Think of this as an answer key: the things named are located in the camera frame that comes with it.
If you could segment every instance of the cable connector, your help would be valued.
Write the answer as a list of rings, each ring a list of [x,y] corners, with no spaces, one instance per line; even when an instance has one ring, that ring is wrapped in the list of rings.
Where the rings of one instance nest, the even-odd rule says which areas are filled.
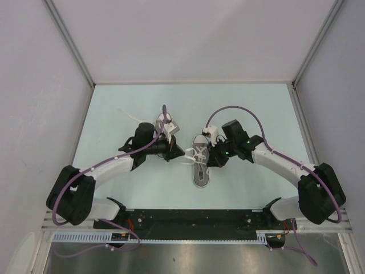
[[[212,143],[212,146],[215,146],[217,144],[219,130],[216,126],[204,127],[202,133],[210,137],[210,142]]]

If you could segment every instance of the light blue table surface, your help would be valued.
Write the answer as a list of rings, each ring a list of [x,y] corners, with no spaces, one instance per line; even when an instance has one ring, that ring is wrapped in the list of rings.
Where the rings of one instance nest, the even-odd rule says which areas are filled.
[[[175,135],[183,149],[205,126],[209,116],[227,105],[244,106],[261,120],[275,149],[308,161],[303,139],[285,84],[166,84],[96,86],[74,160],[86,168],[116,155],[138,122],[154,122],[162,104],[178,123]],[[221,127],[237,119],[249,135],[261,135],[256,121],[241,110],[225,110],[211,124]],[[147,156],[138,169],[114,178],[95,192],[113,197],[128,208],[244,209],[262,208],[277,197],[297,195],[285,179],[265,167],[231,158],[224,168],[212,168],[210,183],[197,188],[192,166],[184,158],[169,163]]]

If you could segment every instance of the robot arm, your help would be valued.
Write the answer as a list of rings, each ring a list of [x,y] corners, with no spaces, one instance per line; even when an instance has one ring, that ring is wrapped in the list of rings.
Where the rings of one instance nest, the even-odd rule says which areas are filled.
[[[147,155],[161,154],[167,162],[185,155],[173,136],[178,130],[179,127],[175,122],[168,121],[164,126],[163,134],[153,145],[133,155],[120,154],[112,160],[98,164],[95,168],[90,168],[66,190],[57,207],[57,214],[73,225],[82,223],[86,218],[113,220],[120,209],[125,209],[125,206],[111,198],[94,198],[95,189],[122,173],[138,168],[145,162]],[[146,146],[152,141],[154,133],[154,125],[140,123],[135,136],[130,137],[119,151],[131,152]],[[82,172],[73,166],[67,166],[61,170],[47,198],[46,205],[49,209],[54,208],[57,197],[71,178],[80,173]]]
[[[327,192],[318,184],[318,181],[308,172],[317,174],[331,191],[336,202],[342,206],[346,197],[341,189],[332,167],[322,163],[315,166],[303,163],[297,166],[270,151],[263,138],[257,135],[249,137],[237,120],[222,126],[226,140],[215,139],[208,145],[208,167],[223,167],[232,156],[242,160],[264,166],[283,178],[287,179],[298,189],[298,196],[288,199],[275,199],[265,209],[269,209],[278,220],[286,220],[305,216],[315,224],[323,223],[335,211],[335,207]],[[217,136],[216,127],[203,129],[208,135]]]

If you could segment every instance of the gray sneaker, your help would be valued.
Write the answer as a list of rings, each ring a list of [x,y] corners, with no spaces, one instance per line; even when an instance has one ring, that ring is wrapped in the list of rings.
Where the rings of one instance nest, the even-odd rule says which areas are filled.
[[[197,135],[193,140],[193,148],[196,154],[193,156],[198,163],[194,163],[194,184],[197,187],[205,187],[209,183],[208,167],[206,166],[209,159],[208,145],[209,141],[204,135]]]

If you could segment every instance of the red wire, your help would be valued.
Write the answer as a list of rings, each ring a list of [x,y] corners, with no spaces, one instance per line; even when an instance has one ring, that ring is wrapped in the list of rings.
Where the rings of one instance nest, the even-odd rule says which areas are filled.
[[[133,222],[132,222],[132,220],[131,219],[127,219],[126,220],[127,222],[128,222],[128,224],[129,224],[129,229],[131,229],[132,231],[134,231],[135,230],[135,226],[134,226],[134,224],[133,224]]]
[[[289,232],[290,232],[290,228],[289,228],[289,226],[287,225],[287,223],[285,221],[283,221],[283,225],[284,225],[284,228],[287,230],[287,232],[285,233],[285,235],[288,235]]]

